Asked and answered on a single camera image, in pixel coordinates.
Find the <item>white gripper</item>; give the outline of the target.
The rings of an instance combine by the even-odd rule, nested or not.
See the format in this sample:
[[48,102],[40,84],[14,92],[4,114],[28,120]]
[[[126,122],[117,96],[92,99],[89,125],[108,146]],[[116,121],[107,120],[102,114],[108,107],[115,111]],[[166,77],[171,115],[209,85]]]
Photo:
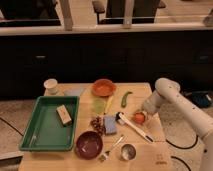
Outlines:
[[143,126],[144,127],[148,127],[149,122],[151,121],[151,116],[150,115],[154,115],[154,114],[156,114],[158,112],[159,105],[156,104],[155,102],[151,101],[151,100],[145,100],[141,104],[140,110],[147,114],[147,115],[144,115]]

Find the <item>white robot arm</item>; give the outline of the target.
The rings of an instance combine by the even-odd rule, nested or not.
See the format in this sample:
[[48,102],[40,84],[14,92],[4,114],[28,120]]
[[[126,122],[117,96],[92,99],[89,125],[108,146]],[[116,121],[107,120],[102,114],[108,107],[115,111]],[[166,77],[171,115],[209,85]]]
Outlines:
[[141,108],[148,115],[154,115],[165,101],[184,115],[205,145],[199,171],[213,171],[213,118],[185,98],[180,93],[180,84],[168,78],[156,80],[155,90]]

